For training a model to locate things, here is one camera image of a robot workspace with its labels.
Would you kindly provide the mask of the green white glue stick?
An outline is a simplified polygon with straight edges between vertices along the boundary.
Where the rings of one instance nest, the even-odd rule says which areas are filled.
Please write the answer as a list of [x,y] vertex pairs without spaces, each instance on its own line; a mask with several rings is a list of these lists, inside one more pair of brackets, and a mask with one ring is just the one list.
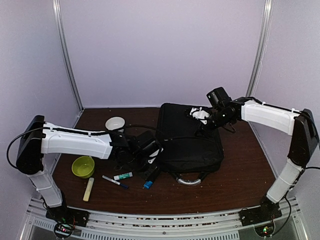
[[127,173],[115,175],[115,176],[113,177],[113,179],[114,179],[115,181],[119,181],[119,180],[131,178],[131,177],[133,177],[133,173],[132,173],[132,172],[127,172]]

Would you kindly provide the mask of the black student bag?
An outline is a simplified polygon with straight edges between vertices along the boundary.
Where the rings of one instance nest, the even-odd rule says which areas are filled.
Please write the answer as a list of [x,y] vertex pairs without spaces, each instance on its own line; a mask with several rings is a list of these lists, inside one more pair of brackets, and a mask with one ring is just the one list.
[[212,112],[205,106],[164,103],[159,110],[156,133],[163,148],[156,158],[157,166],[186,186],[201,184],[209,174],[220,169],[224,160],[219,131],[201,130],[200,121],[185,114],[191,107]]

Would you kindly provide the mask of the blue black highlighter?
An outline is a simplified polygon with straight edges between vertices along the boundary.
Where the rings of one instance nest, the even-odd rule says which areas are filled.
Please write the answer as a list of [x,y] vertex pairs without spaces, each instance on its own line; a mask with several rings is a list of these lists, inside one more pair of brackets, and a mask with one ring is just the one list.
[[147,180],[147,181],[144,183],[143,188],[149,190],[149,189],[152,187],[153,183],[154,183],[154,182],[153,182],[152,180]]

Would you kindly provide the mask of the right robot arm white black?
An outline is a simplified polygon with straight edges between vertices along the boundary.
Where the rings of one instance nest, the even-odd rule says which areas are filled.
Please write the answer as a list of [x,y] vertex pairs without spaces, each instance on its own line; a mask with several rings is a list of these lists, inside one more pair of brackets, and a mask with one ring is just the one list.
[[280,200],[294,187],[320,145],[320,137],[309,109],[296,110],[266,104],[252,96],[231,99],[223,87],[206,95],[213,113],[202,107],[189,115],[201,122],[201,127],[214,130],[238,121],[252,122],[279,130],[291,136],[287,161],[280,175],[261,199],[256,210],[259,220],[268,220],[278,208]]

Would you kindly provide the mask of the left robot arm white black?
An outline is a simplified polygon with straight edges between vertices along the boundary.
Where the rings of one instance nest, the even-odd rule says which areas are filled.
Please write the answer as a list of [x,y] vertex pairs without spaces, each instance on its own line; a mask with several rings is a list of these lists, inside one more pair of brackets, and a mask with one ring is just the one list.
[[67,128],[45,121],[36,115],[26,130],[7,146],[6,157],[15,141],[19,141],[15,163],[11,167],[25,174],[43,197],[46,207],[61,222],[72,218],[64,193],[57,187],[43,163],[46,154],[69,154],[107,160],[119,157],[124,165],[135,172],[145,173],[152,168],[156,157],[163,151],[152,134],[153,128],[138,136],[126,135],[122,128],[106,131],[87,131]]

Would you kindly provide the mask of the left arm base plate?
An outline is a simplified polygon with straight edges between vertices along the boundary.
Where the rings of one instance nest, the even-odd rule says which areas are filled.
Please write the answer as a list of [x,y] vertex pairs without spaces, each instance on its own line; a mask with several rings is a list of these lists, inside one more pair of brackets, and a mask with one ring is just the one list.
[[61,223],[86,227],[90,213],[85,210],[74,208],[49,208],[46,211],[45,217]]

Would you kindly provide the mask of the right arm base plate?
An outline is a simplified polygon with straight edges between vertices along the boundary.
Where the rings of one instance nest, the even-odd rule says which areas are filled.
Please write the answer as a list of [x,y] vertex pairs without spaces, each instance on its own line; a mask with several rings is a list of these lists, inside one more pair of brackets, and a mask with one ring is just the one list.
[[239,218],[242,226],[256,225],[264,222],[271,222],[274,219],[280,218],[282,212],[276,209],[272,212],[262,211],[261,207],[246,208],[239,212]]

